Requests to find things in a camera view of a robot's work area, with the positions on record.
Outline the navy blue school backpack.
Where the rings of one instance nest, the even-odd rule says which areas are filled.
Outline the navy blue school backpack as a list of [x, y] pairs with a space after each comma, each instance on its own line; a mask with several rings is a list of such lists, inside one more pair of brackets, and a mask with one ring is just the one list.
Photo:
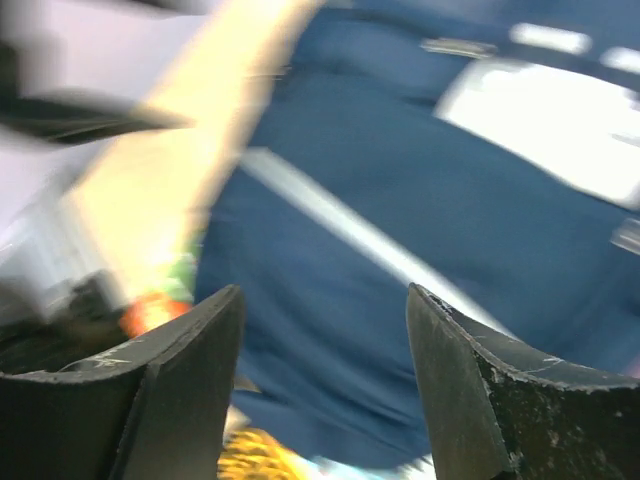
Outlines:
[[433, 464], [412, 284], [639, 382], [638, 3], [324, 2], [212, 206], [227, 284], [232, 403], [306, 460]]

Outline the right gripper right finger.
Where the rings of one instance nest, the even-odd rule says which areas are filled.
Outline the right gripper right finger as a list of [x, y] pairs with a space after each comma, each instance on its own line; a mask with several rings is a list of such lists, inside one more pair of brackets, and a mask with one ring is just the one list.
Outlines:
[[534, 349], [417, 284], [406, 318], [437, 478], [638, 478], [637, 379]]

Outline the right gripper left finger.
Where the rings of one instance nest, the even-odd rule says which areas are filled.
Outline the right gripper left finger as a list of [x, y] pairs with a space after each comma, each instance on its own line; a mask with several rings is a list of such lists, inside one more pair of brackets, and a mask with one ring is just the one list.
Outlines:
[[227, 286], [130, 340], [114, 319], [40, 321], [1, 290], [5, 479], [213, 479], [244, 327]]

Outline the orange 78-storey treehouse book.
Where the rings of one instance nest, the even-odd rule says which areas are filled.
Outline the orange 78-storey treehouse book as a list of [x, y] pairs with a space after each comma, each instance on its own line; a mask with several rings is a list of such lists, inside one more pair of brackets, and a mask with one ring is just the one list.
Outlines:
[[143, 335], [191, 309], [203, 236], [203, 228], [195, 230], [161, 270], [159, 280], [127, 308], [119, 325], [128, 337]]

